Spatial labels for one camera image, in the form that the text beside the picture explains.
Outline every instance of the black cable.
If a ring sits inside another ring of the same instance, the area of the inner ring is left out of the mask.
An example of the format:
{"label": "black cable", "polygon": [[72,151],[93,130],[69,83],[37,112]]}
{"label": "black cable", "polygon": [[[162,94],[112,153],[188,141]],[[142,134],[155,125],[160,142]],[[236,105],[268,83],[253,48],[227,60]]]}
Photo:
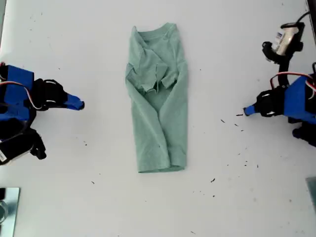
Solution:
{"label": "black cable", "polygon": [[313,68],[314,76],[316,76],[316,62],[312,64],[312,68]]}
{"label": "black cable", "polygon": [[307,11],[305,12],[300,18],[298,18],[298,20],[296,21],[296,23],[299,23],[304,17],[306,17],[307,15],[309,15],[311,12]]}

